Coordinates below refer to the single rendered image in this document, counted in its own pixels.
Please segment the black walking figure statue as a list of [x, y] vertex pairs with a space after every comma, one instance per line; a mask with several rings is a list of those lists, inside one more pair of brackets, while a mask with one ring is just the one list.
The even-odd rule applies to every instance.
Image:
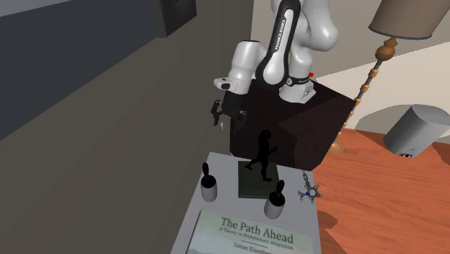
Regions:
[[238, 197], [267, 198], [275, 190], [278, 171], [275, 163], [269, 162], [269, 156], [278, 147], [270, 146], [271, 132], [263, 130], [257, 139], [257, 155], [250, 161], [238, 161]]

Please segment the grey cylinder bin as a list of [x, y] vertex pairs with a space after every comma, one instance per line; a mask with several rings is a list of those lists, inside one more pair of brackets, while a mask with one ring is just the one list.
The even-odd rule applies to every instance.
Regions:
[[416, 157], [450, 129], [450, 114], [432, 105], [414, 104], [384, 136], [385, 147], [401, 157]]

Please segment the grey table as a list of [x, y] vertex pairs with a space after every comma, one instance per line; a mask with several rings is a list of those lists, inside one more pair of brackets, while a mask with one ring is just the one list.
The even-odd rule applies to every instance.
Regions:
[[206, 202], [201, 195], [200, 186], [195, 188], [170, 254], [186, 253], [201, 209], [238, 216], [272, 227], [309, 235], [312, 238], [313, 254], [322, 254], [317, 206], [312, 204], [307, 197], [301, 201], [298, 195], [299, 191], [306, 190], [302, 171], [291, 167], [277, 166], [279, 178], [285, 181], [283, 194], [286, 197], [286, 205], [277, 219], [269, 219], [263, 211], [265, 200], [238, 197], [237, 166], [240, 160], [239, 157], [215, 152], [208, 155], [206, 162], [212, 175], [218, 181], [218, 196], [215, 201]]

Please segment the floor lamp with wooden pole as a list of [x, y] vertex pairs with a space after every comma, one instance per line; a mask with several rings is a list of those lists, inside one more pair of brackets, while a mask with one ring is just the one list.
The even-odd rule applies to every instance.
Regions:
[[398, 40], [427, 40], [432, 37], [447, 12], [450, 11], [450, 0], [382, 0], [369, 29], [389, 39], [377, 48], [376, 63], [368, 73], [366, 81], [361, 85], [354, 98], [357, 107], [363, 95], [369, 90], [371, 81], [379, 73], [380, 66], [393, 58]]

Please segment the dark brown robot stand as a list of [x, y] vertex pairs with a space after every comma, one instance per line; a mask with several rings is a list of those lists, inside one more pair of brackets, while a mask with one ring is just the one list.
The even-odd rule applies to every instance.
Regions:
[[229, 151], [235, 157], [254, 159], [261, 131], [272, 134], [269, 142], [278, 151], [269, 156], [277, 165], [311, 171], [321, 164], [343, 127], [355, 101], [318, 82], [307, 103], [281, 99], [278, 91], [253, 81], [242, 109], [247, 120], [239, 130], [230, 123]]

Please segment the pale green book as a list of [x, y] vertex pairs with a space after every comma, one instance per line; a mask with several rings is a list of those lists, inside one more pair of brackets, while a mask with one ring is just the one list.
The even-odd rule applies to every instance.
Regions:
[[308, 235], [203, 209], [185, 254], [313, 254], [313, 244]]

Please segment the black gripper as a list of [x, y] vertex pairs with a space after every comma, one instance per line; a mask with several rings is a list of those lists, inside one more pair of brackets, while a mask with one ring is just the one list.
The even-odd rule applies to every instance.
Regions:
[[224, 115], [233, 118], [234, 133], [244, 127], [247, 121], [247, 111], [241, 110], [243, 100], [244, 95], [225, 92], [223, 102], [220, 100], [215, 100], [211, 108], [213, 124], [215, 126], [218, 124], [220, 115], [223, 113]]

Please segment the grey molecule model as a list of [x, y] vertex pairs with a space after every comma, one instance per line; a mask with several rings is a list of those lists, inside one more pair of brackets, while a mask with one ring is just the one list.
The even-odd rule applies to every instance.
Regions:
[[304, 193], [302, 193], [300, 190], [298, 191], [299, 200], [303, 201], [304, 197], [307, 197], [310, 200], [311, 204], [315, 204], [315, 200], [317, 198], [323, 198], [323, 195], [318, 192], [318, 188], [320, 187], [320, 185], [311, 185], [306, 170], [302, 171], [302, 176], [305, 182], [304, 187], [306, 191]]

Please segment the dark wall box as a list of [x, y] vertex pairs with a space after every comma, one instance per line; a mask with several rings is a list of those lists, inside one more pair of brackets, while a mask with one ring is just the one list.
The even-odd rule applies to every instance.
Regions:
[[164, 35], [168, 36], [197, 16], [196, 0], [160, 0]]

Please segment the white cup with black brush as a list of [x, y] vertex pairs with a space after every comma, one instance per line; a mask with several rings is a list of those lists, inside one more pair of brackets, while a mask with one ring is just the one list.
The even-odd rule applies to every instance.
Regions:
[[209, 173], [207, 162], [202, 165], [203, 177], [200, 181], [200, 190], [204, 201], [213, 202], [217, 197], [217, 182], [214, 176]]
[[284, 185], [285, 182], [279, 180], [275, 190], [269, 194], [266, 200], [264, 212], [269, 219], [277, 219], [285, 206], [286, 198], [282, 193]]

